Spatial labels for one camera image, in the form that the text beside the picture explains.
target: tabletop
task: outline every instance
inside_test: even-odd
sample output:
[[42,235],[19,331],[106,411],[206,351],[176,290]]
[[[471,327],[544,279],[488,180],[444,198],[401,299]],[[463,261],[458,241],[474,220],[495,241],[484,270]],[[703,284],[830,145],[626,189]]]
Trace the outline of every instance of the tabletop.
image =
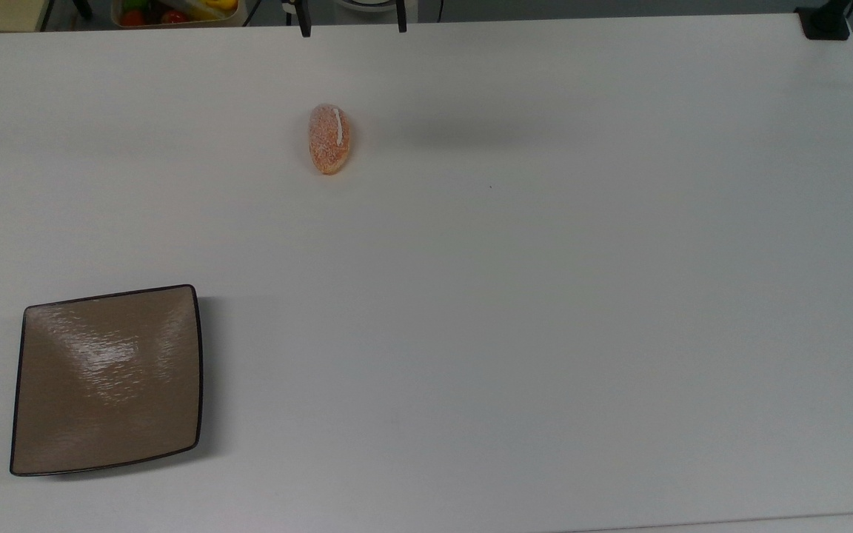
[[[0,36],[0,531],[853,513],[853,38],[290,30]],[[200,445],[10,476],[23,309],[182,283]]]

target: bread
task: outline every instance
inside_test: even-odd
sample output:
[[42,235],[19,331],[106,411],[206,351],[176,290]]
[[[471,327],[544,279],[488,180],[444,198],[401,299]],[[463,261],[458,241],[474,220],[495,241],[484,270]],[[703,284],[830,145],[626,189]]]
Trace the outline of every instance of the bread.
[[351,125],[341,108],[322,104],[312,109],[308,149],[312,162],[325,175],[332,175],[344,166],[351,151]]

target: square plate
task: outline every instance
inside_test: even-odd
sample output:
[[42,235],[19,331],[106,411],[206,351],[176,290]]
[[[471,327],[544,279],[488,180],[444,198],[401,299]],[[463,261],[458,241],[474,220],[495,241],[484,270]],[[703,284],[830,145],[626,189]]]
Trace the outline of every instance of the square plate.
[[189,284],[28,307],[10,472],[82,472],[192,449],[202,362]]

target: black mount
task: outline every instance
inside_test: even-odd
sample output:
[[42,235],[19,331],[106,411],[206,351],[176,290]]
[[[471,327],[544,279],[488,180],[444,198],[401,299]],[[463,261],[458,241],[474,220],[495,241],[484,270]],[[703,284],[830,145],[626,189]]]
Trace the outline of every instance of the black mount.
[[812,41],[847,41],[851,31],[844,10],[850,3],[851,0],[829,0],[822,7],[796,7],[805,37]]
[[[302,37],[311,37],[311,13],[308,13],[308,0],[281,0],[282,9],[285,10],[285,26],[291,26],[292,24],[292,13],[291,11],[295,11],[295,17],[298,18],[298,27],[301,28],[301,36]],[[394,0],[393,2],[397,6],[397,27],[400,30],[400,33],[405,33],[407,31],[407,5],[404,3],[404,0]]]

